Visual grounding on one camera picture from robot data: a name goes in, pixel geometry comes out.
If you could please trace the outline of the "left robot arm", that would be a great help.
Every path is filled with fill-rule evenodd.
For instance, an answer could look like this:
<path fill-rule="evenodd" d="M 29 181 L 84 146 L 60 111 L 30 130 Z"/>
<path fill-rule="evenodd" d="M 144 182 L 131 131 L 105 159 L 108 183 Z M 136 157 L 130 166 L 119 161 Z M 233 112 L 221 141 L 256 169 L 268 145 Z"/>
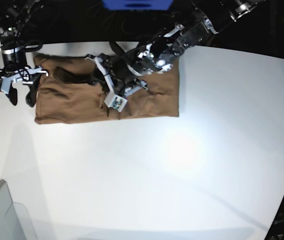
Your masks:
<path fill-rule="evenodd" d="M 97 64 L 88 84 L 100 84 L 105 93 L 127 98 L 140 89 L 147 90 L 145 76 L 170 71 L 184 52 L 211 35 L 220 33 L 231 23 L 252 12 L 257 0 L 193 1 L 189 13 L 172 13 L 168 24 L 151 39 L 125 52 L 116 42 L 109 43 L 115 53 L 109 56 L 88 54 Z"/>

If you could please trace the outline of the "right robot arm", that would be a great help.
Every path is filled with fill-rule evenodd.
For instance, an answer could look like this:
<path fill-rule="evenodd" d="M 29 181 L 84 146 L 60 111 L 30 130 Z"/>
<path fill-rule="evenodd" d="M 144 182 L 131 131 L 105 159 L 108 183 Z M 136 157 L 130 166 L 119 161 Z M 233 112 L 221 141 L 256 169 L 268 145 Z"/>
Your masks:
<path fill-rule="evenodd" d="M 49 75 L 41 66 L 31 67 L 26 54 L 40 50 L 43 43 L 24 36 L 31 26 L 32 16 L 43 4 L 40 0 L 18 0 L 0 17 L 0 53 L 3 67 L 0 67 L 0 93 L 6 95 L 11 104 L 17 105 L 17 89 L 13 84 L 21 82 L 29 88 L 25 97 L 26 104 L 36 104 L 39 80 L 42 75 Z"/>

